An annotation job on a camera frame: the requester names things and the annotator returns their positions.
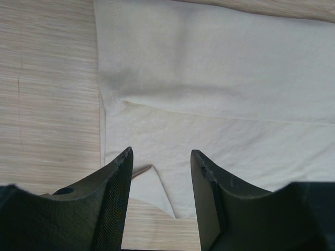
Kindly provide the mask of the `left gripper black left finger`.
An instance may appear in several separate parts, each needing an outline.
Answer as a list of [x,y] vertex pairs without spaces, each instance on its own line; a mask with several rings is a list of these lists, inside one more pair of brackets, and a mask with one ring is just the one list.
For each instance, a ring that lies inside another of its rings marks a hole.
[[53,194],[1,186],[1,250],[121,250],[133,151]]

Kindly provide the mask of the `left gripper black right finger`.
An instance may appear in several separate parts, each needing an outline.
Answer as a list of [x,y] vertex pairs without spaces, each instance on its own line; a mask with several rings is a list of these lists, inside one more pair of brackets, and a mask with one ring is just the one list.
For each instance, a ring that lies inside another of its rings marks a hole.
[[334,250],[334,183],[275,191],[224,170],[199,150],[191,173],[202,250]]

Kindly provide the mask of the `beige t shirt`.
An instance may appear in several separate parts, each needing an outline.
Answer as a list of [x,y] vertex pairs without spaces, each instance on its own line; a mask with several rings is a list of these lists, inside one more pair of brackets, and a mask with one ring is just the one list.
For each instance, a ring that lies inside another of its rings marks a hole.
[[102,164],[195,216],[190,155],[267,190],[334,181],[334,24],[177,1],[95,1]]

